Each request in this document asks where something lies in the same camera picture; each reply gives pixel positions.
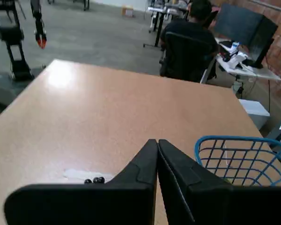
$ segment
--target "white box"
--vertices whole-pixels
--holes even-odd
[[[254,122],[255,126],[260,130],[268,121],[270,113],[259,102],[239,99],[245,111]]]

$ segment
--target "water bottle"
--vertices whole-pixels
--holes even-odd
[[[239,45],[239,42],[233,42],[230,52],[235,53],[238,50]]]

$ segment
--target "person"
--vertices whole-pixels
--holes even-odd
[[[166,33],[172,32],[210,44],[211,51],[206,52],[206,55],[215,56],[218,52],[218,44],[213,34],[202,26],[205,20],[209,17],[211,11],[212,5],[209,0],[193,0],[190,7],[189,21],[185,21],[184,19],[174,20],[170,22],[162,31],[160,36],[162,48],[166,49]],[[171,61],[170,59],[172,57],[173,56],[170,54],[170,52],[166,53],[167,61]],[[165,74],[165,66],[168,67],[170,65],[162,65],[160,71],[161,76],[167,76]]]

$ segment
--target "chair backrest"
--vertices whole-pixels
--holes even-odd
[[[209,17],[206,19],[206,21],[203,24],[203,27],[207,28],[211,25],[212,21],[216,18],[219,11],[212,12]]]
[[[173,32],[165,35],[165,76],[200,82],[212,57],[209,43]]]

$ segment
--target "robotic arm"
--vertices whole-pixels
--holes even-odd
[[[44,22],[42,20],[42,10],[40,0],[30,0],[32,15],[36,20],[36,41],[40,48],[44,49],[47,42],[46,31],[44,30]]]

